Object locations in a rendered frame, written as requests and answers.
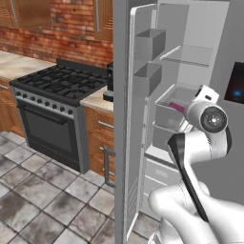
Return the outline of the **grey fridge door with white lining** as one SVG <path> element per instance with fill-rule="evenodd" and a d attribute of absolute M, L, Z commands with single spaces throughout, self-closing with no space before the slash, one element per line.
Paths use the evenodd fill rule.
<path fill-rule="evenodd" d="M 114 112 L 114 244 L 127 242 L 127 113 L 131 8 L 157 0 L 112 0 L 113 112 Z"/>

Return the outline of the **grey door bin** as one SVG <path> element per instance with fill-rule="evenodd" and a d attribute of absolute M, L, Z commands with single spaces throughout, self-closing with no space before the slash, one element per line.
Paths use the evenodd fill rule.
<path fill-rule="evenodd" d="M 147 63 L 133 76 L 133 93 L 149 97 L 161 82 L 162 66 Z"/>
<path fill-rule="evenodd" d="M 135 36 L 134 57 L 136 61 L 153 61 L 165 50 L 166 31 L 149 29 Z"/>

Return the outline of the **grey fridge door with dispenser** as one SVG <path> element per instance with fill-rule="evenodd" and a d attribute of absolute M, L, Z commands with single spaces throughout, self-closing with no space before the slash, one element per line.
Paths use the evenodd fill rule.
<path fill-rule="evenodd" d="M 228 115 L 233 144 L 226 157 L 193 165 L 212 197 L 244 205 L 244 104 L 225 99 L 235 62 L 244 63 L 244 0 L 230 0 L 210 83 Z"/>

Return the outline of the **wooden base cabinet with drawers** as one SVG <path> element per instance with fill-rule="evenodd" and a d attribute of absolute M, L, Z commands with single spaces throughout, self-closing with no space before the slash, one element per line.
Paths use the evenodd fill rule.
<path fill-rule="evenodd" d="M 85 107 L 90 169 L 104 175 L 103 147 L 114 150 L 113 114 Z"/>

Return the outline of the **clear fridge drawer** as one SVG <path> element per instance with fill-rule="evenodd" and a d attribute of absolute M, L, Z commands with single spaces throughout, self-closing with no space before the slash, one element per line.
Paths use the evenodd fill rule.
<path fill-rule="evenodd" d="M 171 130 L 163 127 L 153 126 L 153 137 L 152 137 L 152 145 L 161 150 L 168 149 L 168 141 L 175 134 L 183 132 L 183 130 Z"/>
<path fill-rule="evenodd" d="M 186 108 L 198 91 L 198 87 L 174 87 L 156 102 L 154 124 L 171 130 L 179 130 L 182 126 L 184 115 L 182 112 L 170 107 L 174 102 Z"/>

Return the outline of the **black coffee machine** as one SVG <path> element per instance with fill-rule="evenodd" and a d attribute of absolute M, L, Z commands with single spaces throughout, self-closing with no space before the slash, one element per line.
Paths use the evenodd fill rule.
<path fill-rule="evenodd" d="M 103 99 L 113 101 L 113 62 L 107 64 L 107 89 L 103 92 Z"/>

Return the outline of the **pink object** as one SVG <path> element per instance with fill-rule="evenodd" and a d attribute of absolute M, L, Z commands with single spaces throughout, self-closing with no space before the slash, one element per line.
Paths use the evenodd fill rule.
<path fill-rule="evenodd" d="M 170 102 L 169 104 L 170 107 L 174 108 L 175 110 L 179 111 L 179 112 L 184 112 L 185 108 L 179 104 L 176 104 L 174 102 Z"/>

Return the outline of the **black and grey stove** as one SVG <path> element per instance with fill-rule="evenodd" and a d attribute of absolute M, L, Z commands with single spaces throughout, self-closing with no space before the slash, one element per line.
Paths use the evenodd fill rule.
<path fill-rule="evenodd" d="M 90 160 L 80 101 L 106 86 L 105 69 L 63 59 L 10 81 L 28 146 L 86 173 Z"/>

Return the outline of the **white fridge bottom drawer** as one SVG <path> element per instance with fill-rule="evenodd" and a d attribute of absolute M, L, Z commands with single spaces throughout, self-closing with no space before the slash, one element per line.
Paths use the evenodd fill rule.
<path fill-rule="evenodd" d="M 159 220 L 159 217 L 152 212 L 148 203 L 150 192 L 155 189 L 178 184 L 180 180 L 181 177 L 177 169 L 147 158 L 141 212 Z"/>

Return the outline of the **glass fridge shelf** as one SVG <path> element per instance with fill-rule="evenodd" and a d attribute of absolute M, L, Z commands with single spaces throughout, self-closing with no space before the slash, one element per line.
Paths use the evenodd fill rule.
<path fill-rule="evenodd" d="M 209 67 L 213 50 L 197 46 L 183 45 L 163 54 L 160 59 L 182 64 Z"/>

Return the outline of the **black dispenser panel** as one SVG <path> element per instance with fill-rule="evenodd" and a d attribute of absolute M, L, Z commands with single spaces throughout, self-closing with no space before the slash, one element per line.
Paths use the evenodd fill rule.
<path fill-rule="evenodd" d="M 224 99 L 244 104 L 244 63 L 234 63 L 234 68 Z"/>

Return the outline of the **grey fridge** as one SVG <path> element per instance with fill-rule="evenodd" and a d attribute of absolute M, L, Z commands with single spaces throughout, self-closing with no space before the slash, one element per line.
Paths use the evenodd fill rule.
<path fill-rule="evenodd" d="M 139 9 L 144 6 L 151 7 L 160 4 L 163 11 L 159 14 L 151 13 L 149 16 L 139 18 L 138 27 L 141 31 L 152 28 L 166 31 L 166 48 L 171 50 L 181 44 L 210 48 L 213 50 L 212 59 L 208 68 L 165 61 L 162 74 L 162 83 L 152 93 L 154 99 L 158 98 L 170 85 L 181 83 L 183 85 L 210 86 L 214 64 L 224 30 L 230 0 L 157 0 L 155 4 L 133 7 Z M 128 87 L 131 84 L 129 46 L 129 74 Z M 128 173 L 125 191 L 127 194 L 127 226 L 136 219 L 140 209 L 140 184 L 142 183 L 141 146 L 144 144 L 139 138 L 132 138 L 132 129 L 143 127 L 142 121 L 133 123 L 130 118 L 132 95 L 128 91 L 127 113 L 127 146 L 126 170 Z"/>

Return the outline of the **wooden wall cupboard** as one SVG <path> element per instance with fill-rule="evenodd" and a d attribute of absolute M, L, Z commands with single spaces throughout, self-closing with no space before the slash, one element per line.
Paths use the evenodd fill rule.
<path fill-rule="evenodd" d="M 0 0 L 0 27 L 23 29 L 50 23 L 50 0 Z"/>
<path fill-rule="evenodd" d="M 112 0 L 93 0 L 94 37 L 112 42 Z"/>

